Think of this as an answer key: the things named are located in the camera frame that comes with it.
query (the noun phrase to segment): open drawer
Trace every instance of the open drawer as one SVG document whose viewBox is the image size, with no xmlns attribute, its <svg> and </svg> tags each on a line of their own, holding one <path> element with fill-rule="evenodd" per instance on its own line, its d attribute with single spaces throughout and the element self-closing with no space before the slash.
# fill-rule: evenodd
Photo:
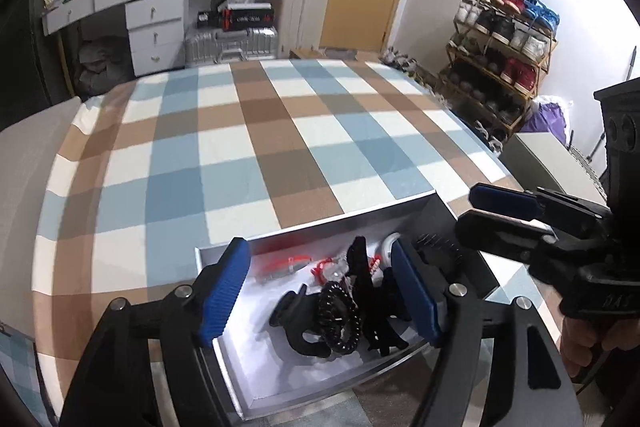
<svg viewBox="0 0 640 427">
<path fill-rule="evenodd" d="M 249 275 L 222 336 L 206 355 L 212 383 L 228 412 L 249 420 L 323 399 L 393 368 L 425 346 L 412 323 L 390 319 L 409 343 L 403 351 L 392 349 L 382 358 L 379 352 L 368 351 L 368 342 L 362 338 L 350 355 L 333 353 L 328 359 L 300 355 L 289 346 L 284 329 L 270 327 L 268 320 L 287 291 L 297 292 L 303 283 L 308 285 L 308 293 L 320 290 L 310 273 L 313 265 L 268 282 L 255 276 L 261 268 L 293 255 L 308 255 L 315 264 L 345 252 L 357 235 L 367 239 L 370 256 L 393 232 L 411 239 L 436 233 L 458 245 L 454 224 L 449 207 L 432 192 L 249 239 Z M 220 245 L 196 251 L 198 265 L 202 268 L 216 263 L 225 248 Z M 479 252 L 460 250 L 463 269 L 476 293 L 488 296 L 498 286 L 491 270 Z"/>
</svg>

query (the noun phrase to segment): metal screw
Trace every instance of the metal screw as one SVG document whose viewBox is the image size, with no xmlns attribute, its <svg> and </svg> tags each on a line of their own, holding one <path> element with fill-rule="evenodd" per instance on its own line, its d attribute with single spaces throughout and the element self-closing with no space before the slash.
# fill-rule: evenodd
<svg viewBox="0 0 640 427">
<path fill-rule="evenodd" d="M 115 312 L 119 312 L 124 306 L 127 305 L 127 299 L 124 297 L 116 297 L 109 304 L 109 308 L 111 308 Z"/>
<path fill-rule="evenodd" d="M 193 288 L 191 288 L 191 286 L 189 286 L 188 284 L 183 284 L 181 286 L 178 286 L 174 291 L 174 294 L 178 299 L 189 298 L 191 297 L 192 293 L 193 293 Z"/>
<path fill-rule="evenodd" d="M 527 297 L 517 297 L 516 298 L 516 306 L 523 310 L 528 310 L 533 306 L 531 300 Z"/>
<path fill-rule="evenodd" d="M 464 297 L 466 295 L 466 286 L 459 282 L 453 283 L 449 286 L 449 292 L 456 297 Z"/>
</svg>

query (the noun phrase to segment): silver suitcase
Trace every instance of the silver suitcase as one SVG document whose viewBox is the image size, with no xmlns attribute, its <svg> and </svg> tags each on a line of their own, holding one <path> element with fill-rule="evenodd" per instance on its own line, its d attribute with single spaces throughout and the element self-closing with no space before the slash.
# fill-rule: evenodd
<svg viewBox="0 0 640 427">
<path fill-rule="evenodd" d="M 250 28 L 236 32 L 197 30 L 186 38 L 189 65 L 220 64 L 236 60 L 275 58 L 278 33 L 274 28 Z"/>
</svg>

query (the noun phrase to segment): white desk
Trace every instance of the white desk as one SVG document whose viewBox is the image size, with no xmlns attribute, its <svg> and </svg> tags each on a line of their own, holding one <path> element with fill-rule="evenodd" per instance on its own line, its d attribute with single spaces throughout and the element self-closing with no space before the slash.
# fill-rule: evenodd
<svg viewBox="0 0 640 427">
<path fill-rule="evenodd" d="M 43 14 L 44 34 L 55 33 L 84 17 L 123 4 L 136 76 L 183 66 L 189 0 L 70 0 Z M 58 45 L 62 50 L 60 38 Z"/>
</svg>

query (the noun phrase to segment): red sneaker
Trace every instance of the red sneaker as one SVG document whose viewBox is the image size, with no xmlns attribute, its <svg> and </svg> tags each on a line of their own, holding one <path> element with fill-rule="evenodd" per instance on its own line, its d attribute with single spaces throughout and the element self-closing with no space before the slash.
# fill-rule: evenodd
<svg viewBox="0 0 640 427">
<path fill-rule="evenodd" d="M 518 78 L 518 72 L 520 71 L 521 62 L 517 58 L 507 58 L 504 63 L 504 69 L 500 74 L 500 78 L 505 82 L 508 82 L 513 86 Z"/>
<path fill-rule="evenodd" d="M 515 87 L 524 94 L 530 94 L 536 89 L 536 69 L 528 64 L 520 63 L 520 73 Z"/>
<path fill-rule="evenodd" d="M 525 9 L 523 0 L 501 0 L 504 6 L 510 8 L 516 13 L 521 13 Z"/>
</svg>

